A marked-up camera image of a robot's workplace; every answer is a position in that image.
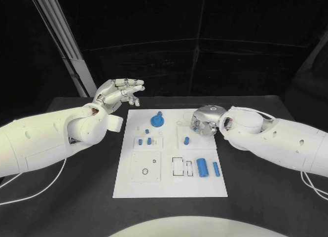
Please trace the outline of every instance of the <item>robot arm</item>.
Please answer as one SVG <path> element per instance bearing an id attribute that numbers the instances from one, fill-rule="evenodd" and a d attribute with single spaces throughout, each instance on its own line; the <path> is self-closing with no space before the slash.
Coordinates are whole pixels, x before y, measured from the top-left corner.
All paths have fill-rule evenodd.
<path id="1" fill-rule="evenodd" d="M 100 143 L 107 130 L 120 132 L 123 118 L 111 115 L 121 102 L 140 106 L 133 93 L 144 81 L 108 80 L 92 103 L 15 120 L 0 127 L 0 177 L 41 169 Z"/>
<path id="2" fill-rule="evenodd" d="M 192 129 L 202 135 L 213 135 L 216 127 L 235 148 L 289 169 L 328 177 L 324 131 L 248 108 L 232 107 L 226 111 L 220 106 L 205 106 L 195 112 Z"/>

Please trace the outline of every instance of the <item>white cable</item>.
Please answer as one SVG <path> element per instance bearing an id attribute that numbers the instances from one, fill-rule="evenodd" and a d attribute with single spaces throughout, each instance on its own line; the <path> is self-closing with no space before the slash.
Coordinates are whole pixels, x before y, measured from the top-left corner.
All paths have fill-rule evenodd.
<path id="1" fill-rule="evenodd" d="M 16 175 L 3 185 L 0 185 L 0 188 L 2 188 L 9 182 L 12 182 L 21 175 L 22 175 L 22 173 L 21 173 L 19 175 Z"/>
<path id="2" fill-rule="evenodd" d="M 261 112 L 259 110 L 255 110 L 255 109 L 251 109 L 251 108 L 243 108 L 243 107 L 232 107 L 230 108 L 232 110 L 248 110 L 248 111 L 252 111 L 252 112 L 256 112 L 256 113 L 261 113 L 264 115 L 266 115 L 271 119 L 275 119 L 275 117 L 264 112 Z"/>
<path id="3" fill-rule="evenodd" d="M 310 182 L 311 185 L 307 183 L 307 181 L 305 181 L 305 179 L 304 179 L 302 173 L 305 174 L 305 176 L 307 176 L 307 178 L 308 178 L 308 182 Z M 315 188 L 314 183 L 312 183 L 312 181 L 311 181 L 311 179 L 310 179 L 310 177 L 308 177 L 307 172 L 302 172 L 302 171 L 301 171 L 301 179 L 302 179 L 305 185 L 314 189 L 315 193 L 317 193 L 325 200 L 328 200 L 328 198 L 327 198 L 325 196 L 323 196 L 323 195 L 320 194 L 320 192 L 324 193 L 324 194 L 327 194 L 327 195 L 328 195 L 328 193 Z"/>
<path id="4" fill-rule="evenodd" d="M 0 203 L 0 205 L 11 204 L 11 203 L 18 202 L 18 201 L 25 201 L 25 200 L 34 198 L 36 195 L 39 195 L 39 194 L 51 187 L 51 185 L 55 183 L 55 181 L 57 181 L 57 179 L 58 179 L 58 177 L 59 177 L 59 175 L 61 175 L 61 173 L 62 173 L 65 164 L 67 164 L 67 159 L 65 159 L 65 161 L 64 161 L 64 165 L 62 165 L 59 174 L 57 175 L 57 177 L 55 177 L 54 181 L 51 182 L 51 184 L 48 185 L 48 187 L 46 187 L 38 194 L 35 194 L 35 195 L 31 196 L 31 197 L 22 198 L 22 199 L 19 199 L 19 200 L 3 202 L 3 203 Z"/>

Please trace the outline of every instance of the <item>blue object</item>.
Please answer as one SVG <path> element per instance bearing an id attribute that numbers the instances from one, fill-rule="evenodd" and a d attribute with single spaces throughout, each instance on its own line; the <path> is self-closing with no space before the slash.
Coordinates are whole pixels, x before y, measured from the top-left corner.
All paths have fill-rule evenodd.
<path id="1" fill-rule="evenodd" d="M 213 163 L 213 168 L 215 168 L 215 174 L 219 177 L 219 166 L 218 166 L 218 162 Z"/>
<path id="2" fill-rule="evenodd" d="M 190 138 L 186 137 L 184 144 L 189 145 Z"/>
<path id="3" fill-rule="evenodd" d="M 207 177 L 209 176 L 209 171 L 206 167 L 206 162 L 205 158 L 197 159 L 197 172 L 200 177 Z"/>
<path id="4" fill-rule="evenodd" d="M 151 117 L 151 125 L 160 127 L 164 124 L 163 113 L 159 112 L 156 116 Z"/>

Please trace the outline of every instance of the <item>cable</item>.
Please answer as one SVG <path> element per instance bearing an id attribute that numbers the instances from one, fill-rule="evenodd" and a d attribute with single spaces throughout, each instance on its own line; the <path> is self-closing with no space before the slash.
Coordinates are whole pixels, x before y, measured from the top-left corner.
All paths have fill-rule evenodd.
<path id="1" fill-rule="evenodd" d="M 19 175 L 16 175 L 3 185 L 0 185 L 0 188 L 2 188 L 9 182 L 12 182 L 21 175 L 22 175 L 22 173 L 21 173 Z"/>
<path id="2" fill-rule="evenodd" d="M 261 112 L 259 110 L 255 110 L 255 109 L 251 109 L 251 108 L 243 108 L 243 107 L 232 107 L 230 108 L 232 110 L 248 110 L 248 111 L 252 111 L 252 112 L 256 112 L 256 113 L 261 113 L 264 115 L 266 115 L 271 119 L 275 119 L 275 117 L 264 112 Z"/>
<path id="3" fill-rule="evenodd" d="M 308 182 L 310 182 L 310 184 L 307 183 L 307 181 L 305 181 L 305 179 L 304 179 L 304 175 L 302 174 L 305 174 L 305 176 L 307 176 L 307 178 L 308 178 Z M 301 179 L 302 179 L 302 181 L 304 181 L 304 183 L 305 183 L 305 185 L 310 187 L 310 188 L 312 188 L 314 189 L 314 191 L 315 191 L 315 193 L 325 199 L 325 200 L 328 200 L 328 198 L 325 197 L 325 196 L 323 196 L 321 194 L 320 194 L 320 192 L 321 193 L 324 193 L 325 195 L 328 195 L 328 193 L 327 192 L 324 192 L 323 190 L 320 190 L 320 189 L 317 189 L 315 188 L 315 186 L 314 186 L 314 183 L 312 183 L 312 181 L 311 181 L 311 179 L 310 179 L 310 177 L 308 177 L 308 173 L 307 172 L 304 172 L 304 171 L 301 171 Z"/>
<path id="4" fill-rule="evenodd" d="M 3 203 L 0 203 L 0 205 L 11 204 L 11 203 L 18 202 L 18 201 L 25 201 L 25 200 L 34 198 L 35 196 L 38 196 L 38 195 L 51 187 L 51 185 L 55 183 L 55 181 L 57 181 L 57 179 L 58 179 L 58 177 L 59 177 L 59 175 L 61 175 L 61 173 L 62 173 L 65 164 L 67 164 L 67 159 L 65 159 L 65 161 L 64 161 L 62 168 L 61 168 L 61 170 L 59 170 L 59 173 L 58 173 L 58 175 L 57 175 L 54 181 L 51 182 L 51 184 L 48 185 L 48 187 L 46 187 L 38 194 L 35 194 L 35 195 L 31 196 L 31 197 L 25 197 L 25 198 L 22 198 L 22 199 L 19 199 L 19 200 L 3 202 Z"/>
<path id="5" fill-rule="evenodd" d="M 36 5 L 39 14 L 41 14 L 41 16 L 42 16 L 42 18 L 44 18 L 45 25 L 46 25 L 46 27 L 48 27 L 48 29 L 49 29 L 49 31 L 51 31 L 51 34 L 52 34 L 54 40 L 55 40 L 55 42 L 57 42 L 57 45 L 58 45 L 58 47 L 59 47 L 59 50 L 61 50 L 61 52 L 62 52 L 62 54 L 64 54 L 64 56 L 65 56 L 67 62 L 68 62 L 68 64 L 69 64 L 69 68 L 71 68 L 71 70 L 72 70 L 72 72 L 74 72 L 72 77 L 75 77 L 77 80 L 78 80 L 78 83 L 80 83 L 80 85 L 81 85 L 81 87 L 82 87 L 85 96 L 87 96 L 87 97 L 91 97 L 91 96 L 90 96 L 90 93 L 88 93 L 88 90 L 87 90 L 87 88 L 85 88 L 85 86 L 84 86 L 84 82 L 82 82 L 82 80 L 81 80 L 80 74 L 77 73 L 77 69 L 75 69 L 75 67 L 74 67 L 74 65 L 72 65 L 72 62 L 71 62 L 69 56 L 68 56 L 68 54 L 67 54 L 65 48 L 64 48 L 64 46 L 62 46 L 62 44 L 61 44 L 59 37 L 58 37 L 58 35 L 57 35 L 55 31 L 54 31 L 52 24 L 51 24 L 51 22 L 49 22 L 49 20 L 48 20 L 48 18 L 46 18 L 46 15 L 45 15 L 45 12 L 44 12 L 44 9 L 42 9 L 42 7 L 41 7 L 41 4 L 39 4 L 38 0 L 34 0 L 34 3 L 35 3 L 35 5 Z"/>

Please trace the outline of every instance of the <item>white platform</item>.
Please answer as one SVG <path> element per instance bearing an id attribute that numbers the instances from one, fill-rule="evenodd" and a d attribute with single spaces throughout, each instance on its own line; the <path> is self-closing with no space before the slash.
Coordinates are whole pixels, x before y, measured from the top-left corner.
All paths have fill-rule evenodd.
<path id="1" fill-rule="evenodd" d="M 163 112 L 164 125 L 156 128 L 150 119 L 159 111 Z M 215 138 L 190 130 L 195 111 L 130 110 L 114 198 L 228 197 Z M 149 137 L 154 141 L 151 145 L 147 144 Z M 184 145 L 186 137 L 190 137 L 189 145 Z M 143 145 L 138 145 L 138 139 L 143 139 Z M 173 176 L 173 158 L 180 157 L 184 175 Z M 197 173 L 199 158 L 206 159 L 209 177 L 205 178 Z M 193 176 L 187 176 L 186 161 L 193 163 Z M 219 164 L 220 177 L 215 175 L 213 162 Z"/>

